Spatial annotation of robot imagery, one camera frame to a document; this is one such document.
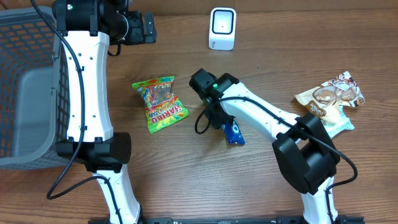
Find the blue Oreo cookie packet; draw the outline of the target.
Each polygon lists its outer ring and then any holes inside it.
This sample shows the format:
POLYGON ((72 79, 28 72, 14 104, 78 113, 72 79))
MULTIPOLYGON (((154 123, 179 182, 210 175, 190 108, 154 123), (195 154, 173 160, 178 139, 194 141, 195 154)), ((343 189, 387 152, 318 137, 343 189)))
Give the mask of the blue Oreo cookie packet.
POLYGON ((231 124, 222 125, 222 128, 229 145, 245 145, 246 142, 235 120, 231 124))

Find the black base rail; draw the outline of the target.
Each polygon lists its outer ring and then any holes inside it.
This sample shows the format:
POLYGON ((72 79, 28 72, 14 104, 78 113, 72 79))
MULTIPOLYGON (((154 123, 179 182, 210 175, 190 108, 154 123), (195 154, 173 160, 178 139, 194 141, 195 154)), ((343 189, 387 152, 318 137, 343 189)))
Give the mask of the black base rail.
MULTIPOLYGON (((109 220, 89 220, 89 224, 110 224, 109 220)), ((286 216, 277 218, 240 218, 240 219, 180 219, 172 218, 141 218, 139 224, 304 224, 303 216, 286 216)), ((340 215, 338 224, 365 224, 363 217, 347 217, 340 215)))

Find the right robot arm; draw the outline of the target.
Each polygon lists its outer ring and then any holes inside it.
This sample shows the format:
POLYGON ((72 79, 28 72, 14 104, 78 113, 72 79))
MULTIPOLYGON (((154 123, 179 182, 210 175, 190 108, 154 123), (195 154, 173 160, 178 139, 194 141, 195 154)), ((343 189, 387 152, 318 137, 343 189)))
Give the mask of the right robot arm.
POLYGON ((201 68, 189 85, 206 106, 201 114, 209 126, 220 129, 238 118, 272 143, 282 176, 302 196, 307 223, 337 221, 331 186, 340 157, 319 118, 281 110, 228 73, 217 78, 201 68))

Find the white barcode scanner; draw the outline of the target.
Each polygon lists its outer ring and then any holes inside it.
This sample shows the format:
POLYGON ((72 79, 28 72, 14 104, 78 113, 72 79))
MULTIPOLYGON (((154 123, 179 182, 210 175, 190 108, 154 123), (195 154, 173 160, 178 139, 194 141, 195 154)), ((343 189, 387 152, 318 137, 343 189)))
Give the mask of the white barcode scanner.
POLYGON ((236 11, 230 7, 216 7, 211 11, 208 38, 208 46, 210 49, 233 50, 236 19, 236 11))

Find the beige brown cookie bag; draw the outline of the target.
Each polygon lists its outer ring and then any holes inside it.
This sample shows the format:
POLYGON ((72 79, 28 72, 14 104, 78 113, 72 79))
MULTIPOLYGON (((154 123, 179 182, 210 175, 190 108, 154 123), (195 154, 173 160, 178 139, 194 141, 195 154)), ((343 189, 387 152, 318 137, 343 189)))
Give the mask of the beige brown cookie bag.
POLYGON ((365 97, 348 71, 295 95, 295 99, 309 112, 332 124, 342 119, 341 106, 355 108, 365 104, 365 97))

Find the green Haribo gummy bag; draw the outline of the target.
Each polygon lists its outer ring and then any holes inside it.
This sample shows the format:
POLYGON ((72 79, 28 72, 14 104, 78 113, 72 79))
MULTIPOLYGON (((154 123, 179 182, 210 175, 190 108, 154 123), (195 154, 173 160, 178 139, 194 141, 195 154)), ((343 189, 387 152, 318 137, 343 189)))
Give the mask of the green Haribo gummy bag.
POLYGON ((166 128, 189 115, 178 96, 172 92, 174 80, 174 76, 168 76, 132 84, 132 88, 137 90, 144 100, 150 133, 166 128))

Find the light teal snack packet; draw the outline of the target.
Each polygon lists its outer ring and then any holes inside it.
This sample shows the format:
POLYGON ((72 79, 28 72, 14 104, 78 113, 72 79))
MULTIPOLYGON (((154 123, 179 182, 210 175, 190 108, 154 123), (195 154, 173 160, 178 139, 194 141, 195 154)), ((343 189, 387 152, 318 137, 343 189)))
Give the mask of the light teal snack packet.
POLYGON ((340 106, 340 115, 341 118, 337 123, 329 123, 325 120, 322 120, 323 126, 325 127, 329 137, 333 139, 342 131, 354 130, 354 125, 351 123, 350 119, 345 115, 343 111, 343 106, 340 106))

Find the grey plastic shopping basket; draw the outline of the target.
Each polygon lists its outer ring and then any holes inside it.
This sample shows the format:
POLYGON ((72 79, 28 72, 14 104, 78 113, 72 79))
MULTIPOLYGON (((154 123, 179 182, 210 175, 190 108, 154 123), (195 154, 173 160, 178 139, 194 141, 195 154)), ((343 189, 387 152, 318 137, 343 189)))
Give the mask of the grey plastic shopping basket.
POLYGON ((1 168, 58 167, 70 116, 59 38, 34 8, 1 11, 1 168))

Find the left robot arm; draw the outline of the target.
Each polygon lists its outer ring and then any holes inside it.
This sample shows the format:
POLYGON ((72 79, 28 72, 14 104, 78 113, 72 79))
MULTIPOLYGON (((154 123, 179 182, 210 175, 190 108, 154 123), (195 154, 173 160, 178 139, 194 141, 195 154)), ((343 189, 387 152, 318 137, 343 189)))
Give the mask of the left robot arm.
POLYGON ((56 0, 56 33, 67 58, 70 115, 66 139, 56 152, 83 164, 98 181, 109 208, 108 223, 139 223, 142 210, 132 191, 127 164, 131 137, 117 133, 108 109, 109 47, 153 44, 154 16, 129 9, 128 1, 56 0))

